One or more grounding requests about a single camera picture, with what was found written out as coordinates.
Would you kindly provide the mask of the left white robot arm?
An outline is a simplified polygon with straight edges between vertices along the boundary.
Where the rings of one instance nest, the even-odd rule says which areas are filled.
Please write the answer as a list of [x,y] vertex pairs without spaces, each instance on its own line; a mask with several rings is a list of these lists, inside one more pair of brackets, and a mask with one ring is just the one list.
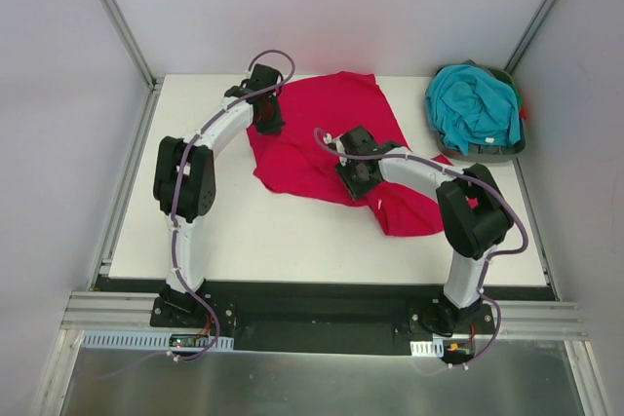
[[166,136],[159,143],[153,197],[166,216],[170,248],[170,271],[160,298],[183,326],[197,326],[206,315],[207,306],[197,297],[205,282],[199,231],[215,201],[215,159],[249,127],[260,134],[281,132],[285,121],[279,94],[286,81],[277,69],[253,64],[198,130],[185,137]]

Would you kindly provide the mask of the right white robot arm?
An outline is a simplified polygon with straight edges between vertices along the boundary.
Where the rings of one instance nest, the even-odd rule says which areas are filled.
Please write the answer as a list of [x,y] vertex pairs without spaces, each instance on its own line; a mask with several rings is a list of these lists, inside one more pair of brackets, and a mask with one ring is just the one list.
[[353,199],[388,182],[435,203],[452,259],[440,299],[419,314],[419,323],[445,337],[464,330],[483,302],[488,256],[514,224],[489,170],[480,164],[457,170],[419,158],[396,142],[377,143],[362,126],[322,141],[338,153],[335,170]]

